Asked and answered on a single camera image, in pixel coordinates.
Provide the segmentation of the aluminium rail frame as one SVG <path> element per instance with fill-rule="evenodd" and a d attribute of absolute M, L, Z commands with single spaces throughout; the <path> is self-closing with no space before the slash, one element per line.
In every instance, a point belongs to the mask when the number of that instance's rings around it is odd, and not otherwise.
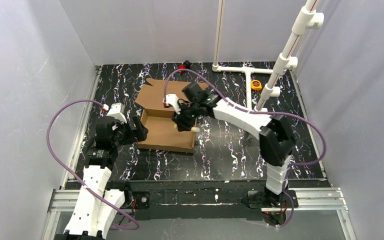
<path fill-rule="evenodd" d="M 237 72 L 213 72 L 210 63 L 194 63 L 194 74 L 175 73 L 175 63 L 110 64 L 98 71 L 94 99 L 101 103 L 125 104 L 127 116 L 140 116 L 144 108 L 135 102 L 141 88 L 151 79 L 195 82 L 210 81 L 226 97 L 246 101 L 245 77 Z M 296 137 L 291 160 L 296 165 L 289 175 L 298 202 L 292 220 L 280 229 L 267 228 L 268 239 L 343 240 L 352 239 L 345 199 L 330 185 L 322 163 L 311 164 L 321 153 L 315 135 L 303 121 L 290 117 Z M 135 205 L 140 229 L 131 231 L 144 238 L 155 230 L 157 239 L 186 236 L 187 223 L 200 239 L 250 239 L 266 216 L 243 203 L 248 191 L 262 190 L 267 177 L 266 162 L 259 144 L 238 127 L 210 117 L 200 117 L 201 131 L 195 135 L 192 153 L 139 149 L 122 146 L 109 179 L 125 184 L 139 198 Z M 182 230 L 168 228 L 178 220 Z"/>

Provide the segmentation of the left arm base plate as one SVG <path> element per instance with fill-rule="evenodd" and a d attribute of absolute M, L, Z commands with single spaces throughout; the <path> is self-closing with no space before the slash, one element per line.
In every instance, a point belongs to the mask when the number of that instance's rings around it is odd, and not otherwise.
<path fill-rule="evenodd" d="M 125 201 L 121 209 L 143 210 L 150 206 L 150 192 L 140 190 L 135 182 L 110 181 L 106 184 L 106 190 L 120 190 L 124 192 Z"/>

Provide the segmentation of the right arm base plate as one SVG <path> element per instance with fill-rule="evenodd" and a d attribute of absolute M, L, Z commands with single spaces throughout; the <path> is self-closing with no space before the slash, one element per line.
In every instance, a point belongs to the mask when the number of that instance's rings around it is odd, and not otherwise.
<path fill-rule="evenodd" d="M 297 194 L 291 189 L 287 189 L 286 194 L 281 192 L 279 195 L 271 191 L 249 190 L 244 194 L 242 202 L 251 209 L 284 208 L 286 205 L 288 208 L 299 207 Z"/>

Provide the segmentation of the white PVC pipe frame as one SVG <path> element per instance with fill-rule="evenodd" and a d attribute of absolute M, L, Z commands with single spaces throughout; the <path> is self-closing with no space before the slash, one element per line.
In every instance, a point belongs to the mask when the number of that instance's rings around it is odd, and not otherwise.
<path fill-rule="evenodd" d="M 251 108 L 251 76 L 269 75 L 257 102 L 260 110 L 271 97 L 278 97 L 278 79 L 298 65 L 294 52 L 303 35 L 323 26 L 325 16 L 317 10 L 319 0 L 220 0 L 218 2 L 213 72 L 242 73 L 245 76 L 246 107 Z M 228 60 L 239 62 L 274 61 L 271 69 L 250 66 L 222 66 L 223 32 L 238 35 L 225 49 Z"/>

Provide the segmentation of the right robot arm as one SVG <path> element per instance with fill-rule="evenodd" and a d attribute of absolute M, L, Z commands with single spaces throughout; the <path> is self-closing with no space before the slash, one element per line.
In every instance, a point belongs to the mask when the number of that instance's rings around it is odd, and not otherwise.
<path fill-rule="evenodd" d="M 218 90 L 208 94 L 196 82 L 182 89 L 186 99 L 166 93 L 163 105 L 172 107 L 171 117 L 179 132 L 192 131 L 196 118 L 211 117 L 224 121 L 259 141 L 260 156 L 266 162 L 267 179 L 264 190 L 248 196 L 246 203 L 256 206 L 278 206 L 285 200 L 288 171 L 296 138 L 292 126 L 282 115 L 255 112 L 233 102 Z"/>

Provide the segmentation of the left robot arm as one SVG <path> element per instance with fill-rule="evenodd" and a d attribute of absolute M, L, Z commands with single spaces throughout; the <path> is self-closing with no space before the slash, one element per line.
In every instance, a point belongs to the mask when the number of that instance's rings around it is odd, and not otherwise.
<path fill-rule="evenodd" d="M 120 146 L 146 140 L 148 129 L 140 117 L 134 127 L 113 116 L 104 116 L 95 126 L 95 136 L 87 146 L 81 189 L 72 216 L 56 240 L 105 240 L 117 213 L 123 214 L 125 187 L 110 189 L 107 183 L 118 158 Z"/>

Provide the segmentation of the yellow tube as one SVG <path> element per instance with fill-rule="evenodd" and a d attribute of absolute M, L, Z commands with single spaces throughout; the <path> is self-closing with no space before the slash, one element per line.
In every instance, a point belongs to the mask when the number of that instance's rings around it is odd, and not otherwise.
<path fill-rule="evenodd" d="M 177 130 L 178 129 L 178 125 L 175 124 L 174 125 L 174 128 Z M 198 127 L 191 127 L 190 130 L 187 130 L 188 132 L 194 132 L 194 133 L 199 133 L 200 132 L 200 129 Z"/>

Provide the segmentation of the red black stamp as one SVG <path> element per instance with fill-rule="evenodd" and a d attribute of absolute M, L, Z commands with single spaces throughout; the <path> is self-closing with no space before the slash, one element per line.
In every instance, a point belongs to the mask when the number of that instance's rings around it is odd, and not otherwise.
<path fill-rule="evenodd" d="M 182 74 L 185 70 L 190 70 L 191 66 L 192 63 L 189 60 L 185 60 L 177 69 L 179 70 L 179 73 Z"/>

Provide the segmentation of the orange tape measure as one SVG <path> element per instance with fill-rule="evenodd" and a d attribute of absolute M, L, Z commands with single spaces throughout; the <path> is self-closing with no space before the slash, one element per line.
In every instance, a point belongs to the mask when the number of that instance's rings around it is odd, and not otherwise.
<path fill-rule="evenodd" d="M 257 79 L 251 80 L 250 84 L 252 91 L 261 91 L 263 89 L 262 83 Z"/>

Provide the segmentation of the brown cardboard box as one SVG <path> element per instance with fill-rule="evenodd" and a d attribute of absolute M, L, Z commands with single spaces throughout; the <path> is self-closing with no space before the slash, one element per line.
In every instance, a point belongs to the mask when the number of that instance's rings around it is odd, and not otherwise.
<path fill-rule="evenodd" d="M 163 105 L 165 83 L 164 80 L 147 78 L 136 97 L 135 102 L 143 107 L 141 123 L 148 129 L 146 140 L 136 146 L 139 149 L 191 154 L 196 134 L 175 129 L 175 122 L 171 119 L 174 110 Z"/>

